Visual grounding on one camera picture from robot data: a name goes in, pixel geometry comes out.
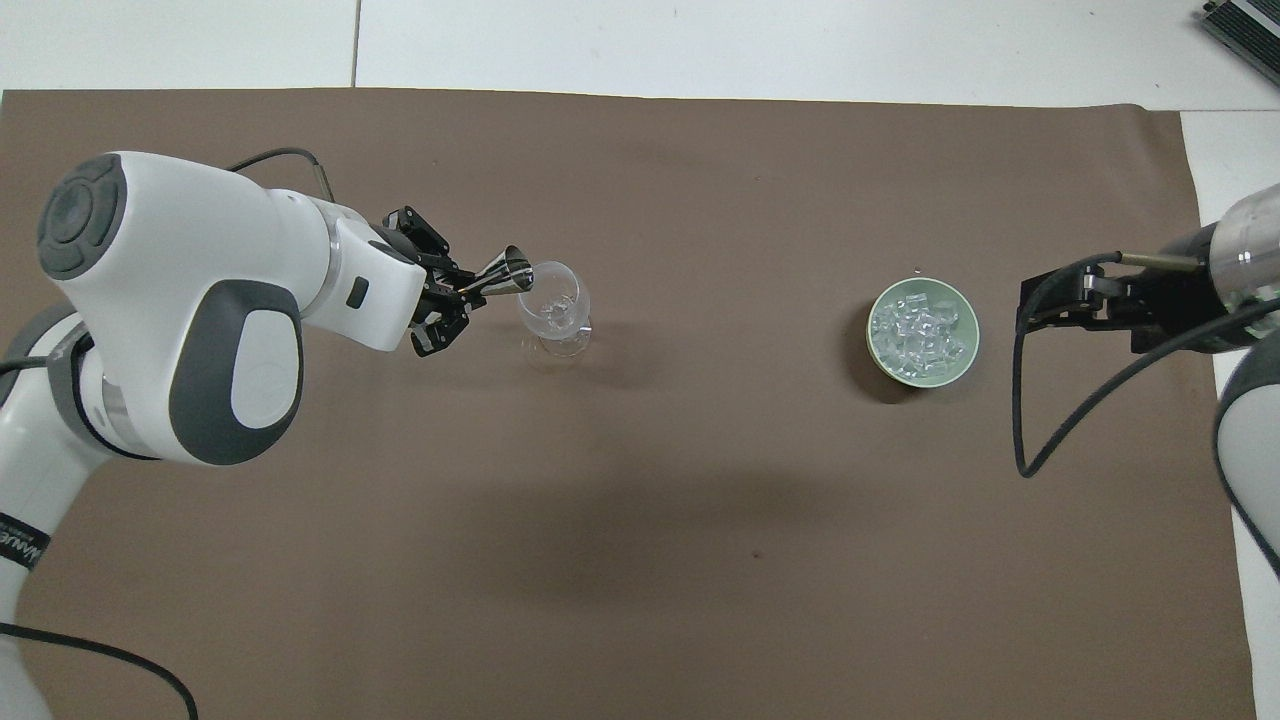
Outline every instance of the glass base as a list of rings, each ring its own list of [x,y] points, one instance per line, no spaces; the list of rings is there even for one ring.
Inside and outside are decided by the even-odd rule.
[[[535,334],[525,336],[521,342],[525,360],[541,370],[556,370],[575,364],[591,342],[591,319],[580,331],[564,340],[547,340]]]

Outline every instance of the black cable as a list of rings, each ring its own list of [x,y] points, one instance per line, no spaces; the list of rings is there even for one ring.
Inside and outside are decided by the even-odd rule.
[[[1092,258],[1085,258],[1084,260],[1071,263],[1065,268],[1055,272],[1048,277],[1039,287],[1032,292],[1030,297],[1023,305],[1023,310],[1018,314],[1018,325],[1014,334],[1014,377],[1012,377],[1012,405],[1014,405],[1014,460],[1018,464],[1018,473],[1024,478],[1030,478],[1044,465],[1050,455],[1057,450],[1066,436],[1089,414],[1091,410],[1098,406],[1108,395],[1111,395],[1117,387],[1126,383],[1130,378],[1146,370],[1151,365],[1156,364],[1158,360],[1167,355],[1174,354],[1178,350],[1184,350],[1206,337],[1211,337],[1225,331],[1240,328],[1256,322],[1257,319],[1280,310],[1280,300],[1268,300],[1266,302],[1258,302],[1249,305],[1242,310],[1236,310],[1230,315],[1222,315],[1210,320],[1199,327],[1192,328],[1174,338],[1170,338],[1151,351],[1146,352],[1142,357],[1138,357],[1129,364],[1128,368],[1120,370],[1111,377],[1107,382],[1102,383],[1098,389],[1093,391],[1085,400],[1068,415],[1066,420],[1053,430],[1050,436],[1048,442],[1044,447],[1036,454],[1030,465],[1027,464],[1027,456],[1023,447],[1023,341],[1027,338],[1028,325],[1030,324],[1030,316],[1039,307],[1041,301],[1052,290],[1052,286],[1062,282],[1068,275],[1073,275],[1087,268],[1089,265],[1097,265],[1101,263],[1116,263],[1120,260],[1119,252],[1108,252],[1105,255],[1094,255]]]
[[[178,679],[177,675],[165,670],[160,665],[142,657],[141,655],[133,655],[127,650],[120,650],[109,644],[102,644],[93,641],[87,641],[84,638],[77,638],[73,635],[63,635],[59,633],[50,633],[47,630],[36,630],[33,628],[24,628],[22,625],[13,625],[10,623],[0,623],[0,634],[12,635],[24,641],[35,641],[41,643],[56,644],[63,647],[73,647],[76,650],[87,650],[90,652],[96,652],[99,655],[105,655],[108,657],[114,657],[116,660],[123,660],[129,665],[136,665],[143,670],[157,675],[161,680],[169,683],[169,685],[182,696],[183,705],[187,706],[188,720],[197,720],[196,714],[196,698],[187,689],[187,685]]]
[[[325,174],[324,165],[320,164],[320,160],[316,160],[316,156],[312,155],[310,150],[302,147],[276,147],[275,150],[259,152],[252,158],[246,158],[234,165],[229,165],[227,169],[233,173],[238,173],[250,165],[256,165],[262,160],[270,160],[271,158],[279,158],[280,155],[297,155],[300,158],[306,158],[307,161],[311,163],[311,169],[315,172],[316,182],[320,183],[320,190],[324,191],[324,199],[329,202],[334,201],[333,190],[329,187],[329,176]]]
[[[9,360],[0,360],[0,377],[8,375],[9,373],[17,370],[28,370],[31,368],[44,368],[49,364],[49,357],[13,357]]]

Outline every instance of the ice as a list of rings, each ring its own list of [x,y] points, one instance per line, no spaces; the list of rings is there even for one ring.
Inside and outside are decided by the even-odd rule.
[[[870,316],[872,351],[892,373],[906,379],[945,377],[966,361],[969,348],[951,333],[959,323],[955,301],[929,302],[914,293],[876,307]]]
[[[570,309],[573,307],[575,300],[567,295],[562,295],[556,300],[547,302],[539,310],[547,322],[550,323],[557,331],[567,331],[570,325],[573,324],[573,314]]]

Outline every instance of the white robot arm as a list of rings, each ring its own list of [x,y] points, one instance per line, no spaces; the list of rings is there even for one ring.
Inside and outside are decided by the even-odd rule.
[[[1280,297],[1280,184],[1240,200],[1217,223],[1210,268],[1229,310]],[[1213,456],[1231,502],[1280,577],[1280,316],[1253,327],[1261,337],[1222,389]]]
[[[70,305],[41,314],[0,375],[0,623],[86,478],[111,457],[232,465],[288,429],[302,392],[301,323],[375,350],[406,331],[448,347],[485,297],[532,270],[508,246],[480,273],[411,208],[360,214],[236,173],[111,152],[68,173],[40,220],[45,273]],[[47,717],[0,638],[0,717]]]

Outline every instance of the metal jigger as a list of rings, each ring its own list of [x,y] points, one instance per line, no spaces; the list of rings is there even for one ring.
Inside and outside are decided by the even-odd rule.
[[[480,270],[476,279],[458,291],[461,295],[512,295],[527,292],[534,287],[534,268],[529,259],[515,245],[508,245],[488,265]]]

